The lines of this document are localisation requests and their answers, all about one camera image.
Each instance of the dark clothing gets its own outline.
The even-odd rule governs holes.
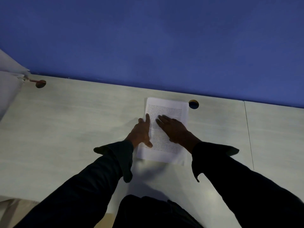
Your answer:
[[[103,218],[119,179],[132,179],[133,145],[122,141],[94,151],[103,156],[67,180],[15,227],[94,227]],[[304,227],[302,201],[228,156],[237,152],[231,146],[198,143],[192,151],[194,176],[197,179],[200,173],[205,174],[242,227]],[[131,219],[130,209],[134,207],[141,208],[143,218],[159,227],[176,222],[199,227],[176,203],[136,196],[123,199],[114,227],[132,226],[136,221]],[[181,223],[181,219],[188,219],[188,223]]]

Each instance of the round hole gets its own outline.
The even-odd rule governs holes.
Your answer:
[[[190,100],[189,107],[191,109],[197,109],[199,107],[199,102],[197,100]]]
[[[42,87],[45,87],[46,84],[46,80],[40,80],[39,82],[36,82],[36,87],[40,89]]]

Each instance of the hand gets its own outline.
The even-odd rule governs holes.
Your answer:
[[[134,126],[133,130],[129,133],[125,140],[131,141],[134,148],[141,142],[145,143],[147,147],[151,148],[153,145],[150,142],[149,129],[150,115],[146,114],[146,121],[144,122],[142,118],[138,119],[138,124]]]
[[[171,142],[180,144],[190,153],[192,153],[194,146],[201,142],[200,139],[187,130],[183,123],[176,119],[171,119],[166,115],[159,115],[156,123],[168,135]]]

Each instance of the sleeve cuff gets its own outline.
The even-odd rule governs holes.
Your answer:
[[[221,156],[232,156],[239,152],[239,149],[233,146],[214,144],[209,142],[199,142],[192,150],[192,172],[197,182],[197,177],[204,172],[204,168],[210,165],[212,160]]]
[[[102,155],[105,155],[109,151],[113,152],[113,154],[116,156],[118,160],[118,163],[123,173],[124,181],[126,183],[130,182],[133,177],[131,172],[131,166],[133,162],[133,155],[132,155],[133,150],[134,147],[132,145],[132,142],[128,140],[115,142],[105,146],[94,148],[95,153],[99,153]]]

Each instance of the blue wall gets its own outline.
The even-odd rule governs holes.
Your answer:
[[[32,72],[304,108],[304,0],[0,0],[0,31]]]

